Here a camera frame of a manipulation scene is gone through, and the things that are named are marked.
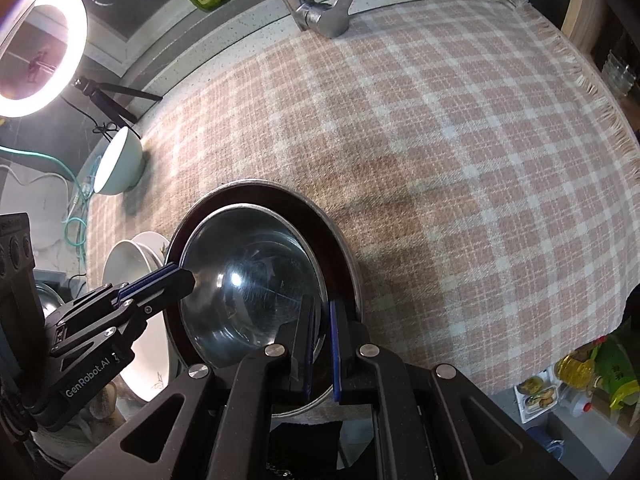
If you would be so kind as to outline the white floral plate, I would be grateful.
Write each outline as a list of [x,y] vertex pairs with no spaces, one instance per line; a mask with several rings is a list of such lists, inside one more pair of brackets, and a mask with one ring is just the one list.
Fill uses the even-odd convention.
[[[168,240],[163,235],[146,231],[132,240],[120,240],[106,257],[102,283],[114,286],[132,284],[159,269],[165,261]],[[136,305],[132,319],[135,326],[146,327],[132,343],[132,362],[122,370],[120,377],[142,401],[149,402],[168,385],[171,372],[171,355],[164,318],[161,313],[144,318],[142,307]]]

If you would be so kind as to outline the small steel bowl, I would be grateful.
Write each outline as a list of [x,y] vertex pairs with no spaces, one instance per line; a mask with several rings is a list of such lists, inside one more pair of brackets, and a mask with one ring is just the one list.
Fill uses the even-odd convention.
[[259,205],[221,207],[195,228],[180,266],[195,278],[180,318],[198,356],[213,368],[271,344],[298,318],[303,296],[326,302],[317,258],[291,222]]

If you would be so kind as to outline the large steel bowl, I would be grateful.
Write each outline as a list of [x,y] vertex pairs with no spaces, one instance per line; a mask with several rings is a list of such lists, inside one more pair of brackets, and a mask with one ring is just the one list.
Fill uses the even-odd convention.
[[184,366],[239,363],[296,321],[306,295],[361,316],[358,263],[342,232],[280,183],[239,180],[205,195],[178,224],[166,259],[195,278],[192,294],[164,312]]

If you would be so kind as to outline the light blue ceramic bowl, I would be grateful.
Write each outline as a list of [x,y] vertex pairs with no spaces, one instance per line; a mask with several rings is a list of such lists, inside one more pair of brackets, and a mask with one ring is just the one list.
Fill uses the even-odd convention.
[[138,183],[144,165],[140,139],[130,128],[120,128],[101,158],[93,192],[107,196],[126,192]]

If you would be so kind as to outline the steel kitchen faucet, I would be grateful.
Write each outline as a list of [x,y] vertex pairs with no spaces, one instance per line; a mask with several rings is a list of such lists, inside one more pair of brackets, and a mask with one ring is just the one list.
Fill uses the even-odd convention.
[[349,8],[353,1],[283,0],[300,30],[311,30],[329,39],[342,36],[349,29]]

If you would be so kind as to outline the steel pot lid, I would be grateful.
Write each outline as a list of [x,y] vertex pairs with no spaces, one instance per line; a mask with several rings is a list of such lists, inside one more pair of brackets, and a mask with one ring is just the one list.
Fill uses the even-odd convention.
[[37,282],[36,292],[46,318],[65,304],[63,298],[46,283]]

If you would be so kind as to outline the white food tray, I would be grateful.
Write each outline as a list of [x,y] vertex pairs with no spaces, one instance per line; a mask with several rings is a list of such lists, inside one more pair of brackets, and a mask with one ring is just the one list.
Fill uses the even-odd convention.
[[524,425],[558,404],[559,386],[560,382],[553,373],[544,370],[513,388],[520,419]]

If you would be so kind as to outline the black mini tripod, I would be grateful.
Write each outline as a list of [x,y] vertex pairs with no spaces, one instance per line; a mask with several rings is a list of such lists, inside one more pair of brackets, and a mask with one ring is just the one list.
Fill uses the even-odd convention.
[[117,102],[115,96],[130,96],[130,98],[138,98],[153,103],[158,103],[163,99],[153,93],[124,87],[120,84],[97,82],[86,76],[76,76],[68,85],[88,98],[107,118],[107,122],[102,122],[102,124],[99,124],[96,120],[93,121],[93,132],[99,133],[107,141],[113,140],[113,136],[121,128],[135,125],[139,121],[139,117]]

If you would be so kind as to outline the yellow oil bottle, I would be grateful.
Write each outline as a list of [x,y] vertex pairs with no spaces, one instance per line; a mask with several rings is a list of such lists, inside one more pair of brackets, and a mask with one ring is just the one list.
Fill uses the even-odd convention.
[[597,372],[596,357],[600,348],[587,353],[573,352],[555,363],[554,374],[563,384],[578,391],[597,388],[601,376]]

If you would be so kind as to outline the pink checked cloth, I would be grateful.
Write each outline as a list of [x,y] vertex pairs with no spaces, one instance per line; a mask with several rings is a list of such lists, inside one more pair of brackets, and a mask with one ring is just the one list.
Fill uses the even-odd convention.
[[145,172],[93,197],[88,283],[223,184],[278,182],[340,228],[377,344],[496,393],[622,322],[639,283],[639,144],[528,4],[430,0],[204,65],[140,124]]

